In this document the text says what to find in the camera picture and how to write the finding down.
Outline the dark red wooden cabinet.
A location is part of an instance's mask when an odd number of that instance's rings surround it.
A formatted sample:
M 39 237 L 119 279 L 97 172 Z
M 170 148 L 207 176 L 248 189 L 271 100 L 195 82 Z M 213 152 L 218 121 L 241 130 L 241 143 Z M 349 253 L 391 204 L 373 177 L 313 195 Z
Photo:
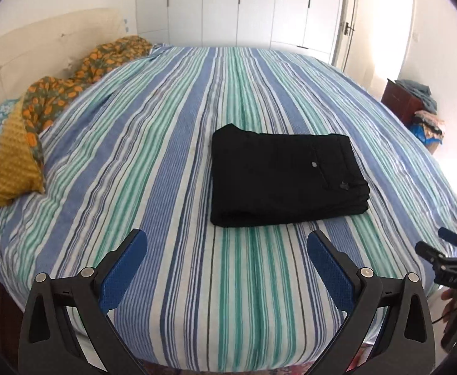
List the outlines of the dark red wooden cabinet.
M 423 110 L 423 102 L 402 86 L 388 80 L 381 103 L 384 104 L 406 127 L 410 127 L 414 114 Z

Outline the white wardrobe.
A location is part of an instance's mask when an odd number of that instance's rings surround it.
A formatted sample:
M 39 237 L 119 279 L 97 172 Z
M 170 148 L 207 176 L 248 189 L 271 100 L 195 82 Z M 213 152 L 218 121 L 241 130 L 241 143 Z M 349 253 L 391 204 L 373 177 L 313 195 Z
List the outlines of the white wardrobe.
M 297 52 L 332 62 L 343 0 L 136 0 L 154 43 Z

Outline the green orange floral blanket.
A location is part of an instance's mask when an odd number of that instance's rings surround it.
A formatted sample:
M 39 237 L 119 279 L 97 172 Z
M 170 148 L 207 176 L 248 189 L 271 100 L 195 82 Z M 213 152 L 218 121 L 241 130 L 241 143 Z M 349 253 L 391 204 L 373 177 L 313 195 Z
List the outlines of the green orange floral blanket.
M 95 47 L 77 63 L 70 76 L 45 76 L 27 89 L 22 100 L 22 118 L 27 130 L 27 144 L 37 165 L 44 165 L 40 133 L 51 127 L 83 91 L 112 70 L 145 57 L 151 50 L 152 44 L 142 37 L 119 38 Z

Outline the pile of clothes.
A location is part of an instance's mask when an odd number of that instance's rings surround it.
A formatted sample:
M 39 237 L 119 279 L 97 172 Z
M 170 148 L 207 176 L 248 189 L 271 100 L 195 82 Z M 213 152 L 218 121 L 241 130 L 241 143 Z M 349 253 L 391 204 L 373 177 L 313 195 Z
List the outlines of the pile of clothes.
M 414 112 L 409 130 L 431 154 L 434 154 L 445 138 L 445 121 L 438 116 L 438 104 L 432 96 L 430 87 L 415 80 L 395 80 L 395 84 L 422 102 L 422 109 Z

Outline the blue green striped bedspread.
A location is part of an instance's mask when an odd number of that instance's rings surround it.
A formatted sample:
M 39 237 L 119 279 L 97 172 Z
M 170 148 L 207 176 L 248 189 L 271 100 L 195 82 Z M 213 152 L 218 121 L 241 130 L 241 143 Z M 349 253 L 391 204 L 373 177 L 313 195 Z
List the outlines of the blue green striped bedspread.
M 371 190 L 358 216 L 218 228 L 211 137 L 226 124 L 351 139 Z M 0 209 L 0 281 L 24 305 L 34 276 L 96 265 L 133 228 L 148 253 L 111 317 L 136 357 L 196 372 L 248 372 L 314 361 L 342 321 L 306 252 L 319 228 L 381 276 L 433 272 L 457 196 L 428 150 L 332 66 L 255 48 L 162 47 L 114 70 L 42 136 L 46 191 Z

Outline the beige tufted headboard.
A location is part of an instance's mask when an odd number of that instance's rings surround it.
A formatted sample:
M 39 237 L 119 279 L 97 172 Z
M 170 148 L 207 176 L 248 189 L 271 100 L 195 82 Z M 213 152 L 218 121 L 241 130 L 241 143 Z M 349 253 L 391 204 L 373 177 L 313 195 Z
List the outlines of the beige tufted headboard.
M 126 35 L 116 8 L 58 15 L 0 37 L 0 105 L 23 95 L 36 80 L 67 78 L 95 47 Z

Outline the black pants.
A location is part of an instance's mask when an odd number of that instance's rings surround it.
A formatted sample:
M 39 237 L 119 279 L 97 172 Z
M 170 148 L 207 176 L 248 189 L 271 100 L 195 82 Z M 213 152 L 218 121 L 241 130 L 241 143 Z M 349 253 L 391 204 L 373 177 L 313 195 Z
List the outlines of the black pants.
M 370 188 L 348 136 L 264 134 L 233 124 L 211 140 L 211 222 L 223 228 L 362 214 Z

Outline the mustard yellow textured pillow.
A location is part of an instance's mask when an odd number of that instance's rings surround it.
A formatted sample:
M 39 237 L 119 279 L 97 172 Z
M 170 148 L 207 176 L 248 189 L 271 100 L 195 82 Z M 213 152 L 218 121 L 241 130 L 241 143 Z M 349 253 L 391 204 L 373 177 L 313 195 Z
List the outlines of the mustard yellow textured pillow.
M 45 192 L 44 153 L 34 112 L 19 100 L 0 133 L 0 208 L 32 192 Z

